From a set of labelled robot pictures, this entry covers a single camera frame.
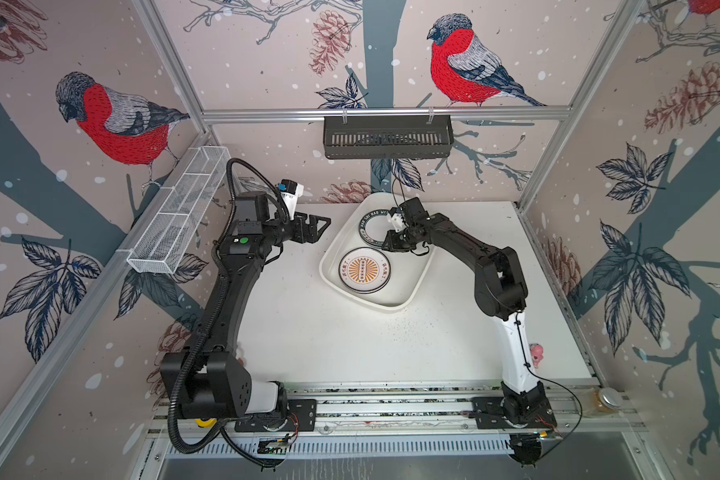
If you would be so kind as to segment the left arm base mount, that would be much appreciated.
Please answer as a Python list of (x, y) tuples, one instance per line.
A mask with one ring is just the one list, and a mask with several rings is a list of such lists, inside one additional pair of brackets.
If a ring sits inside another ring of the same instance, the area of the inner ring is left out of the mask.
[(302, 433), (312, 432), (317, 416), (317, 401), (313, 399), (288, 400), (272, 412), (256, 413), (237, 420), (236, 433)]

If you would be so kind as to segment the green rim plate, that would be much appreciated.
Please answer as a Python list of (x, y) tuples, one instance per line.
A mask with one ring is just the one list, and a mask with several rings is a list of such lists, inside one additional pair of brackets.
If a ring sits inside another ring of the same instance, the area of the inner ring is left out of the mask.
[(375, 209), (366, 213), (358, 224), (361, 239), (370, 247), (381, 249), (387, 233), (393, 229), (389, 209)]

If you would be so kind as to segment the orange sunburst plate back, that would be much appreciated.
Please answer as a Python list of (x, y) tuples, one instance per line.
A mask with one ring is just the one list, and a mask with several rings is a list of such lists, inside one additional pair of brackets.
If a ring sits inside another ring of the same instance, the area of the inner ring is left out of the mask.
[(342, 284), (350, 291), (372, 294), (383, 289), (389, 282), (391, 263), (379, 250), (360, 247), (342, 257), (338, 274)]

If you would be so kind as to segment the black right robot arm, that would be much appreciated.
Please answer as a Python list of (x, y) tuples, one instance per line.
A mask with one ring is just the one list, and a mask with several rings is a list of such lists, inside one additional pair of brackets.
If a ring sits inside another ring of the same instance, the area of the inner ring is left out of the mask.
[(536, 420), (550, 406), (527, 341), (528, 287), (517, 252), (475, 238), (448, 217), (427, 212), (417, 198), (389, 209), (387, 218), (392, 228), (385, 235), (383, 250), (414, 252), (418, 246), (433, 245), (473, 272), (475, 303), (498, 328), (503, 393), (500, 416), (514, 427)]

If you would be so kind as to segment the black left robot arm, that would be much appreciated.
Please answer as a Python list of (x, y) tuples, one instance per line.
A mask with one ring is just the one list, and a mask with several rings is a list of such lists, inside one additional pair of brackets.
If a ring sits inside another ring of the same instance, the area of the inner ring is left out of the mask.
[(316, 243), (330, 226), (328, 217), (301, 212), (271, 214), (264, 192), (239, 195), (215, 244), (217, 279), (204, 315), (186, 346), (163, 357), (160, 374), (171, 420), (237, 420), (289, 415), (284, 386), (261, 382), (238, 361), (237, 337), (255, 283), (274, 248), (292, 241)]

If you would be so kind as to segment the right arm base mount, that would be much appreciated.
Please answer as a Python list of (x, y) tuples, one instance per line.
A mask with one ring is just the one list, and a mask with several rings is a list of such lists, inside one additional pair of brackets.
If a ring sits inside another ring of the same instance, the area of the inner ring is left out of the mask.
[(501, 383), (500, 396), (471, 399), (470, 417), (481, 430), (529, 428), (555, 429), (557, 421), (544, 384), (537, 381), (528, 391), (516, 392)]

